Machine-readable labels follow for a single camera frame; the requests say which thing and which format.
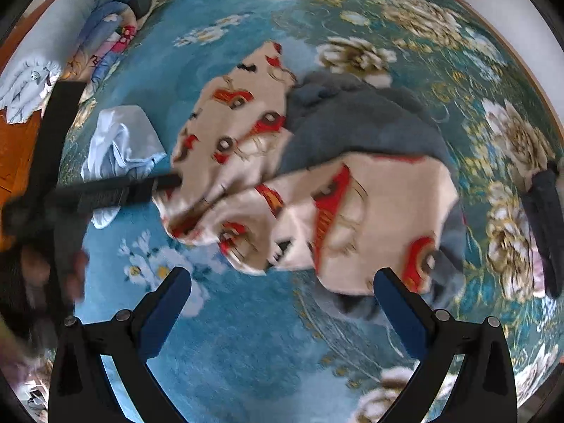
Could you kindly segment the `orange wooden bed frame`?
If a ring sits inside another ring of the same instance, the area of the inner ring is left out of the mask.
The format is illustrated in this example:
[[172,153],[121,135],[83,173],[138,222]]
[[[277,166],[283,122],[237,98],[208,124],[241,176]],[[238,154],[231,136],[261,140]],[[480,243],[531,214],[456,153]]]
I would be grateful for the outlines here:
[[[55,0],[45,0],[27,17],[22,16],[1,45],[1,68],[4,68],[25,35]],[[34,112],[24,124],[7,124],[6,111],[1,111],[1,204],[25,190],[40,113]]]

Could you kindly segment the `teal floral bedspread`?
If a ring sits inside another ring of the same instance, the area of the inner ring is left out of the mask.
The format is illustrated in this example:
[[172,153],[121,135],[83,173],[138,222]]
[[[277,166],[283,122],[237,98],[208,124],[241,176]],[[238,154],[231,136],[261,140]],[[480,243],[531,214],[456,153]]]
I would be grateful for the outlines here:
[[148,363],[189,422],[376,422],[418,362],[373,296],[389,266],[433,308],[500,321],[524,406],[563,359],[520,179],[556,167],[531,74],[457,0],[168,0],[86,101],[140,108],[184,185],[95,216],[85,323],[169,276],[191,291]]

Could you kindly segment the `light blue shirt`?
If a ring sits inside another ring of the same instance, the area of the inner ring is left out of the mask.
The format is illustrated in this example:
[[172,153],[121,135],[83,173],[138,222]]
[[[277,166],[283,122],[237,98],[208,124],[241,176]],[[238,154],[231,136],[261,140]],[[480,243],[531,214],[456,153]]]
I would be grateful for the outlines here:
[[166,152],[148,116],[138,105],[99,112],[80,175],[85,182],[128,176],[146,178]]

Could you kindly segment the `cream fire truck print garment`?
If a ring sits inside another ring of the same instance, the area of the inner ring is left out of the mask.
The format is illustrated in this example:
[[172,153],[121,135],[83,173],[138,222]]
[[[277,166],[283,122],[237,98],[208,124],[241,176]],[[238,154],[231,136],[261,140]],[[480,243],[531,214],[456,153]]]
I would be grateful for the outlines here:
[[154,198],[167,234],[237,270],[314,271],[333,317],[380,319],[390,268],[431,307],[464,284],[466,228],[443,136],[409,91],[353,74],[297,79],[264,43],[204,86]]

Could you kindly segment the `colourful folded blanket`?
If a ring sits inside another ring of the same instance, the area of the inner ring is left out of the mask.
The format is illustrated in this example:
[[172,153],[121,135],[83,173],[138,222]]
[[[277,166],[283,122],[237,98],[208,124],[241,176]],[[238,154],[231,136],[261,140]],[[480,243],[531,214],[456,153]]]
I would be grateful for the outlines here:
[[112,0],[96,9],[78,35],[78,48],[60,79],[86,84],[80,103],[90,99],[143,27],[158,0]]

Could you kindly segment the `grey crumpled garment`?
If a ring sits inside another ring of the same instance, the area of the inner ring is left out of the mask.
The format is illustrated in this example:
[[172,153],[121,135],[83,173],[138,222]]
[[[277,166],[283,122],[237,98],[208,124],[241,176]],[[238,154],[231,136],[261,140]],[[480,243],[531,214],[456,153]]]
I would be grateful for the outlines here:
[[532,176],[531,188],[520,194],[529,228],[541,258],[545,292],[552,300],[563,293],[563,203],[557,182],[562,179],[555,160]]

